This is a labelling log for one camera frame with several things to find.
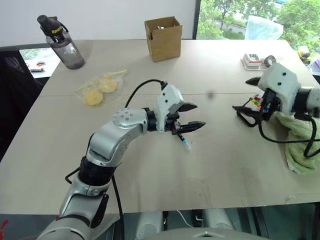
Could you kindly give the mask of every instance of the red object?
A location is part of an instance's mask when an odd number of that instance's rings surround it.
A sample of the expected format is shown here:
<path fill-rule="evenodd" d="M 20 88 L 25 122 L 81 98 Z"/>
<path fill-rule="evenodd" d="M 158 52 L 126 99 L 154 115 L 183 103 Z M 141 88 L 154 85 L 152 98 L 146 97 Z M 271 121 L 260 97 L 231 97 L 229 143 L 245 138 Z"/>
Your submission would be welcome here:
<path fill-rule="evenodd" d="M 2 232 L 2 230 L 5 228 L 5 226 L 8 224 L 9 220 L 6 219 L 3 221 L 1 227 L 0 227 L 0 240 L 4 240 L 4 234 Z"/>

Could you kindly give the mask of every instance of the black cable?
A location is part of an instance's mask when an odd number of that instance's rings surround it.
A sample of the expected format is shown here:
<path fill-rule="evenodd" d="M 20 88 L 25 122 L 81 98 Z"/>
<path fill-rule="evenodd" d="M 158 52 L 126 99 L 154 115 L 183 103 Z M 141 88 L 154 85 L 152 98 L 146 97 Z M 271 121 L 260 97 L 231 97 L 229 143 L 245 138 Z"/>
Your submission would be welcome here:
<path fill-rule="evenodd" d="M 258 128 L 259 128 L 259 132 L 260 135 L 265 139 L 268 140 L 270 142 L 276 143 L 276 144 L 297 144 L 297 143 L 308 143 L 310 141 L 310 139 L 306 139 L 306 140 L 274 140 L 271 139 L 269 137 L 267 137 L 262 129 L 262 121 L 258 121 Z M 314 142 L 320 142 L 320 139 L 315 139 Z"/>
<path fill-rule="evenodd" d="M 134 97 L 134 95 L 136 94 L 136 92 L 139 90 L 139 88 L 141 88 L 143 85 L 147 84 L 147 83 L 151 83 L 151 82 L 158 82 L 161 84 L 161 86 L 163 86 L 165 84 L 164 81 L 160 81 L 160 80 L 157 80 L 157 79 L 150 79 L 150 80 L 147 80 L 147 81 L 144 81 L 143 83 L 141 83 L 139 86 L 137 86 L 135 88 L 135 90 L 132 92 L 131 96 L 129 97 L 128 101 L 126 102 L 125 104 L 125 108 L 128 107 L 129 103 L 131 102 L 131 99 Z"/>
<path fill-rule="evenodd" d="M 309 152 L 309 150 L 311 149 L 312 144 L 314 143 L 315 138 L 316 138 L 316 134 L 317 134 L 317 124 L 316 124 L 316 121 L 315 121 L 313 118 L 311 118 L 310 121 L 311 121 L 311 124 L 312 124 L 312 134 L 311 134 L 310 141 L 309 141 L 308 144 L 306 145 L 305 150 L 304 150 L 304 152 L 303 152 L 303 156 L 304 156 L 305 158 L 307 158 L 307 159 L 308 159 L 308 158 L 312 158 L 312 157 L 314 157 L 315 155 L 317 155 L 318 153 L 320 153 L 320 148 L 319 148 L 318 150 L 316 150 L 316 151 L 314 151 L 313 153 L 311 153 L 310 155 L 308 155 L 308 152 Z"/>
<path fill-rule="evenodd" d="M 160 81 L 157 79 L 150 79 L 147 81 L 144 81 L 143 83 L 139 84 L 135 90 L 132 92 L 132 94 L 130 95 L 129 99 L 126 101 L 125 104 L 125 108 L 127 108 L 129 106 L 129 103 L 131 102 L 132 98 L 134 97 L 134 95 L 136 94 L 136 92 L 143 86 L 146 85 L 147 83 L 151 83 L 151 82 L 157 82 L 161 84 L 161 87 L 164 87 L 166 85 L 166 82 L 164 81 Z M 116 197 L 116 201 L 118 204 L 118 208 L 119 208 L 119 215 L 120 215 L 120 225 L 121 225 L 121 239 L 125 240 L 125 221 L 124 221 L 124 213 L 122 211 L 122 206 L 121 206 L 121 200 L 120 200 L 120 196 L 119 196 L 119 191 L 118 191 L 118 187 L 117 187 L 117 183 L 116 183 L 116 179 L 115 179 L 115 175 L 112 176 L 112 184 L 113 184 L 113 188 L 114 188 L 114 193 L 115 193 L 115 197 Z"/>
<path fill-rule="evenodd" d="M 67 176 L 64 177 L 64 180 L 66 180 L 66 182 L 68 184 L 72 184 L 72 181 L 70 181 L 69 177 L 71 177 L 73 174 L 75 174 L 76 172 L 78 172 L 80 170 L 80 167 L 78 167 L 77 169 L 73 170 L 72 172 L 70 172 Z"/>
<path fill-rule="evenodd" d="M 117 184 L 116 184 L 115 175 L 113 175 L 113 176 L 111 177 L 111 179 L 112 179 L 112 184 L 113 184 L 113 188 L 114 188 L 114 192 L 115 192 L 116 202 L 117 202 L 118 208 L 119 208 L 120 225 L 121 225 L 121 239 L 122 239 L 122 240 L 125 240 L 125 220 L 124 220 L 124 213 L 122 212 L 122 206 L 121 206 L 121 201 L 120 201 L 120 196 L 119 196 L 118 187 L 117 187 Z"/>
<path fill-rule="evenodd" d="M 92 135 L 90 136 L 89 138 L 89 141 L 88 141 L 88 145 L 86 146 L 86 151 L 85 151 L 85 154 L 84 156 L 86 156 L 87 154 L 87 151 L 89 149 L 89 146 L 90 146 L 90 141 L 91 141 L 91 138 L 92 136 L 94 135 L 95 133 L 92 133 Z M 76 172 L 78 172 L 80 170 L 80 167 L 78 167 L 77 169 L 73 170 L 72 172 L 70 172 L 67 176 L 64 177 L 64 180 L 68 183 L 68 184 L 72 184 L 72 181 L 70 181 L 70 177 L 75 174 Z"/>
<path fill-rule="evenodd" d="M 306 115 L 305 117 L 307 117 L 306 119 L 308 121 L 311 122 L 312 124 L 312 133 L 311 133 L 311 137 L 310 139 L 306 139 L 306 140 L 274 140 L 274 139 L 271 139 L 269 137 L 267 137 L 265 134 L 264 134 L 264 131 L 262 129 L 262 115 L 263 115 L 263 111 L 264 111 L 264 108 L 260 108 L 260 114 L 259 114 L 259 117 L 258 117 L 258 129 L 259 129 L 259 132 L 260 132 L 260 135 L 272 142 L 272 143 L 276 143 L 276 144 L 296 144 L 296 143 L 308 143 L 303 151 L 303 156 L 305 158 L 312 158 L 314 157 L 315 155 L 319 154 L 320 153 L 320 148 L 316 151 L 314 151 L 313 153 L 311 153 L 310 155 L 308 155 L 309 153 L 309 150 L 311 149 L 312 145 L 314 142 L 320 142 L 320 139 L 316 139 L 316 134 L 317 134 L 317 124 L 316 124 L 316 121 L 311 117 L 311 116 L 308 116 Z"/>

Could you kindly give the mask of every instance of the white plastic bag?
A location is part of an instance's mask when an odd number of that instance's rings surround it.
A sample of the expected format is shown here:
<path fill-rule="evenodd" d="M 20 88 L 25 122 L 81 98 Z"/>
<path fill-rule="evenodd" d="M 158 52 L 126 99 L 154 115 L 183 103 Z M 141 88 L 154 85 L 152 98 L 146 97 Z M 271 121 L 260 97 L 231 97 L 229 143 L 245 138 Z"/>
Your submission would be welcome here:
<path fill-rule="evenodd" d="M 249 16 L 245 30 L 246 40 L 277 40 L 284 32 L 284 26 L 259 16 Z"/>
<path fill-rule="evenodd" d="M 127 69 L 102 73 L 76 89 L 74 94 L 87 106 L 100 106 L 116 98 L 124 85 Z"/>

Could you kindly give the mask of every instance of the black bottle lid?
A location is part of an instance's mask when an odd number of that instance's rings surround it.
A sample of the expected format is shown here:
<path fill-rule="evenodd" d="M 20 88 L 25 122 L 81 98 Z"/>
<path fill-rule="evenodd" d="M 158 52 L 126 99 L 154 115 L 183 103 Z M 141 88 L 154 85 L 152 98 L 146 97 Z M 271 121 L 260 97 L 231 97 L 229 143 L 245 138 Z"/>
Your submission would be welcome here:
<path fill-rule="evenodd" d="M 43 33 L 48 37 L 61 35 L 64 29 L 68 32 L 68 29 L 58 21 L 56 16 L 40 15 L 36 20 L 40 24 Z"/>

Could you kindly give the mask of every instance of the glass window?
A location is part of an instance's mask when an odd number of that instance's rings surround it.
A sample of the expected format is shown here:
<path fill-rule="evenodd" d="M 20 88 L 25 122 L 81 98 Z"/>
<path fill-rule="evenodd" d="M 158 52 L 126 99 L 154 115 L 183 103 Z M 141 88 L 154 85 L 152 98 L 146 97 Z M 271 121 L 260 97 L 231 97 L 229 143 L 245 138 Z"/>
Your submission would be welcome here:
<path fill-rule="evenodd" d="M 306 45 L 311 57 L 320 52 L 320 0 L 200 1 L 196 39 L 258 39 L 249 30 L 262 32 L 262 39 L 272 39 L 265 24 L 251 28 L 249 16 L 256 16 L 283 28 L 277 37 L 288 41 L 293 49 Z"/>
<path fill-rule="evenodd" d="M 35 79 L 51 77 L 60 62 L 51 47 L 21 49 L 20 54 Z"/>

